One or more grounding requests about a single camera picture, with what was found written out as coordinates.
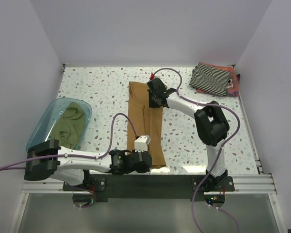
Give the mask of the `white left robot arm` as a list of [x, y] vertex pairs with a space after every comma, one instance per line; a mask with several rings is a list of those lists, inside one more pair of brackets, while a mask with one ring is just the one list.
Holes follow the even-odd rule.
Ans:
[[28, 149], [24, 180], [52, 178], [86, 190], [91, 184], [91, 170], [113, 175], [146, 173], [152, 166], [150, 141], [148, 135], [141, 135], [134, 141], [132, 151], [114, 149], [98, 153], [68, 149], [51, 139]]

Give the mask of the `tan ribbed tank top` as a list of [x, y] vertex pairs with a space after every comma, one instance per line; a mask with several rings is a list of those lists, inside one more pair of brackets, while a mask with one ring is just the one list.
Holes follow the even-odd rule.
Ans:
[[162, 108], [150, 108], [148, 86], [145, 83], [129, 82], [127, 149], [134, 149], [136, 136], [149, 135], [149, 153], [152, 168], [166, 166], [161, 146]]

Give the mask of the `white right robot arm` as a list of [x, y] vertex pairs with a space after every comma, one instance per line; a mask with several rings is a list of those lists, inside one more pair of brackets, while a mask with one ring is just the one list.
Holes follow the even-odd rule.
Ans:
[[193, 99], [185, 100], [177, 94], [176, 89], [167, 89], [159, 78], [146, 84], [149, 107], [178, 110], [195, 120], [199, 139], [206, 145], [208, 161], [206, 175], [199, 182], [199, 189], [205, 192], [219, 191], [228, 176], [222, 144], [230, 127], [221, 108], [214, 106], [217, 102], [213, 101], [210, 106], [205, 106]]

